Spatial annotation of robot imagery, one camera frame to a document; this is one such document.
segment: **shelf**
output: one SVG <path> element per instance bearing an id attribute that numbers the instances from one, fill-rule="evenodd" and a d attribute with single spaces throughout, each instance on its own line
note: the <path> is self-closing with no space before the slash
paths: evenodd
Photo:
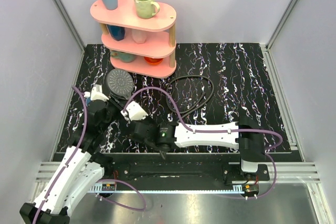
<path id="1" fill-rule="evenodd" d="M 147 40 L 143 44 L 134 42 L 129 29 L 126 30 L 123 40 L 116 41 L 110 34 L 103 34 L 101 41 L 109 49 L 151 58 L 165 58 L 171 55 L 176 47 L 176 43 L 175 47 L 169 46 L 169 33 L 165 31 L 158 33 L 148 32 Z"/>
<path id="2" fill-rule="evenodd" d="M 128 72 L 139 73 L 155 78 L 166 78 L 172 75 L 176 69 L 176 63 L 174 68 L 169 67 L 169 57 L 164 58 L 162 63 L 156 66 L 149 65 L 141 56 L 137 56 L 136 59 L 130 63 L 124 63 L 112 57 L 110 57 L 110 60 L 115 68 L 121 68 Z"/>
<path id="3" fill-rule="evenodd" d="M 176 11 L 168 4 L 159 3 L 160 11 L 149 19 L 136 15 L 134 0 L 118 0 L 118 8 L 107 10 L 102 0 L 91 6 L 90 13 L 99 23 L 139 29 L 143 31 L 165 31 L 176 21 Z"/>

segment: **three-tier shelf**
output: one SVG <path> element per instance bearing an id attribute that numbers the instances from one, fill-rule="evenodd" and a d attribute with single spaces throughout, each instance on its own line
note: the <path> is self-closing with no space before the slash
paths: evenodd
<path id="1" fill-rule="evenodd" d="M 159 5 L 159 13 L 149 19 L 142 19 L 136 15 L 134 0 L 118 0 L 118 8 L 115 10 L 107 10 L 102 0 L 97 0 L 91 6 L 91 15 L 100 23 L 102 29 L 102 43 L 110 50 L 136 55 L 136 59 L 130 63 L 110 57 L 115 68 L 156 78 L 168 77 L 175 71 L 176 11 L 168 4 L 159 3 Z M 125 27 L 125 38 L 120 41 L 114 40 L 106 25 Z M 128 28 L 147 31 L 146 42 L 135 43 Z M 144 60 L 144 56 L 163 58 L 163 61 L 153 66 Z"/>

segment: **mug handle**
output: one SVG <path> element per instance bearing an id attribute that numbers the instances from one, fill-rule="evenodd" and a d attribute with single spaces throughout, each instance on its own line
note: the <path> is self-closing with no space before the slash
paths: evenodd
<path id="1" fill-rule="evenodd" d="M 152 17 L 155 16 L 160 11 L 160 6 L 157 2 L 151 2 L 152 5 L 154 5 L 157 9 L 155 13 L 152 13 Z"/>

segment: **black marble surface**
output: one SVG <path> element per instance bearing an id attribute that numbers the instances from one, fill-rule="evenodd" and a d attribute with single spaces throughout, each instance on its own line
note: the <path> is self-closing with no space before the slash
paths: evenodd
<path id="1" fill-rule="evenodd" d="M 258 44 L 178 44 L 176 46 L 177 68 L 166 79 L 156 79 L 132 74 L 135 89 L 165 85 L 174 77 L 201 74 L 215 83 L 215 93 L 209 103 L 185 118 L 189 124 L 222 124 L 238 121 L 240 115 L 256 120 L 266 130 L 279 132 L 284 143 L 272 152 L 290 152 L 285 128 L 272 89 L 267 68 Z M 88 45 L 79 76 L 77 87 L 90 91 L 94 84 L 102 84 L 106 74 L 113 69 L 109 50 L 103 45 Z M 197 101 L 202 91 L 209 94 L 211 86 L 199 79 L 181 80 L 173 85 L 173 98 L 180 109 L 185 110 Z M 136 97 L 136 102 L 158 123 L 176 120 L 165 103 L 165 97 L 158 91 L 145 91 Z M 82 104 L 78 95 L 71 100 L 67 118 L 57 147 L 64 152 L 74 131 L 78 129 L 79 118 L 83 116 Z M 106 142 L 101 144 L 101 152 L 147 153 L 152 149 L 131 142 L 127 138 L 127 122 L 113 122 L 105 132 Z M 265 144 L 274 144 L 273 136 L 265 136 Z M 184 153 L 223 153 L 234 152 L 218 146 L 191 146 L 179 148 L 174 152 Z"/>

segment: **green mug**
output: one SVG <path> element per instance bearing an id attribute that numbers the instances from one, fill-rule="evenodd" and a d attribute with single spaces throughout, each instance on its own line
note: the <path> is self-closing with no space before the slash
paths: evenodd
<path id="1" fill-rule="evenodd" d="M 160 6 L 155 0 L 134 0 L 134 3 L 140 18 L 151 18 L 160 11 Z"/>

